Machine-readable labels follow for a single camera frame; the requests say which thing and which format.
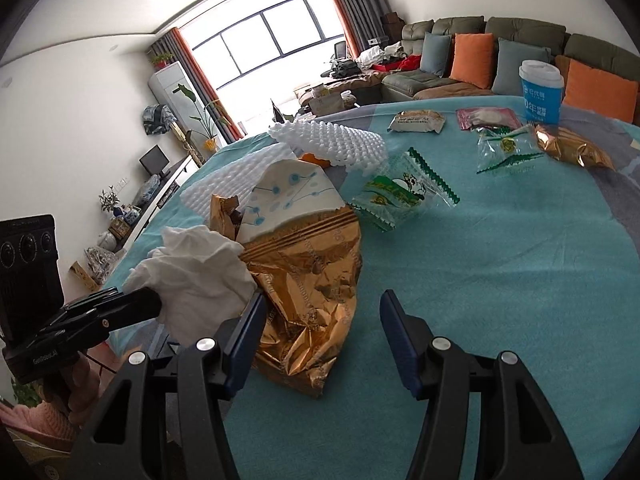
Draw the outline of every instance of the green and transparent candy wrapper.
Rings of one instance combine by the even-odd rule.
[[[367,182],[351,206],[381,230],[391,231],[438,202],[453,207],[460,199],[420,153],[409,148]]]
[[[504,134],[487,128],[476,131],[480,134],[477,173],[508,168],[544,155],[532,135],[530,124]]]

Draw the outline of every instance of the black camera device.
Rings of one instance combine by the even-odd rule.
[[[0,222],[2,354],[20,384],[53,376],[110,331],[160,313],[149,288],[110,288],[64,305],[54,228],[51,215]]]

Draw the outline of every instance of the gray pillow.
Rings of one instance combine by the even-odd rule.
[[[451,36],[425,34],[420,70],[442,77],[447,68],[450,48]]]
[[[518,95],[522,97],[522,80],[520,79],[520,67],[527,59],[551,62],[551,49],[549,47],[532,46],[515,41],[498,41],[498,73],[495,76],[494,86],[491,88],[494,94]]]

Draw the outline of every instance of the window frame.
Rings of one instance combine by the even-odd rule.
[[[314,25],[316,26],[316,29],[318,30],[318,34],[320,36],[320,40],[316,41],[314,43],[309,43],[306,44],[304,46],[301,46],[295,50],[292,50],[291,52],[287,52],[286,54],[283,53],[282,48],[280,47],[280,44],[278,43],[278,40],[275,37],[275,34],[273,33],[273,30],[271,30],[271,26],[269,25],[269,21],[267,20],[266,16],[264,15],[264,13],[267,10],[271,10],[271,9],[275,9],[276,7],[282,6],[284,4],[288,4],[289,2],[293,2],[294,0],[284,0],[282,2],[279,2],[277,4],[274,4],[272,6],[269,6],[265,9],[259,10],[258,12],[254,12],[253,14],[243,18],[242,20],[239,20],[231,25],[229,25],[228,27],[223,28],[222,30],[220,30],[219,32],[215,33],[213,36],[210,36],[209,38],[207,38],[204,41],[201,41],[199,44],[197,44],[196,46],[194,46],[191,50],[193,52],[196,51],[196,49],[200,48],[201,46],[203,46],[204,44],[206,44],[207,42],[213,40],[214,38],[216,38],[217,36],[220,37],[220,39],[222,40],[223,45],[225,46],[226,50],[229,52],[229,56],[231,56],[232,61],[234,62],[236,68],[238,69],[238,73],[239,75],[236,76],[235,78],[227,81],[226,83],[224,83],[223,85],[220,85],[219,87],[217,87],[217,89],[221,89],[224,88],[226,85],[233,83],[234,81],[237,81],[238,79],[240,79],[241,77],[244,77],[245,75],[250,74],[251,72],[254,72],[256,70],[259,70],[265,66],[267,66],[270,63],[273,63],[275,61],[284,59],[286,57],[289,56],[293,56],[294,54],[297,54],[299,52],[302,52],[303,50],[306,50],[308,48],[312,48],[314,46],[318,46],[321,45],[323,43],[327,43],[328,41],[334,41],[337,40],[338,38],[342,38],[344,36],[344,33],[342,34],[338,34],[337,36],[331,36],[331,37],[326,37],[324,35],[324,31],[322,30],[322,27],[320,26],[320,22],[318,21],[318,17],[316,16],[314,10],[312,9],[311,5],[309,4],[309,2],[307,0],[302,0],[303,3],[305,4],[306,10],[309,13],[309,16],[311,17],[311,20],[314,22]],[[262,63],[254,68],[252,68],[251,70],[247,70],[246,72],[243,72],[242,70],[240,70],[240,67],[238,66],[238,62],[236,61],[236,59],[234,58],[234,54],[231,52],[231,49],[229,49],[228,45],[226,44],[225,38],[222,36],[222,34],[226,31],[228,31],[230,28],[235,27],[236,25],[238,25],[239,23],[245,22],[247,20],[250,20],[252,18],[255,18],[256,16],[260,16],[262,18],[262,22],[264,23],[265,27],[267,28],[267,31],[269,32],[269,35],[271,36],[271,39],[273,40],[273,44],[276,46],[276,48],[278,49],[278,53],[280,54],[278,57],[274,57],[273,59]]]

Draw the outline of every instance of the blue paper cup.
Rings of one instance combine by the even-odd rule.
[[[564,78],[553,65],[527,60],[520,67],[527,121],[558,124]]]

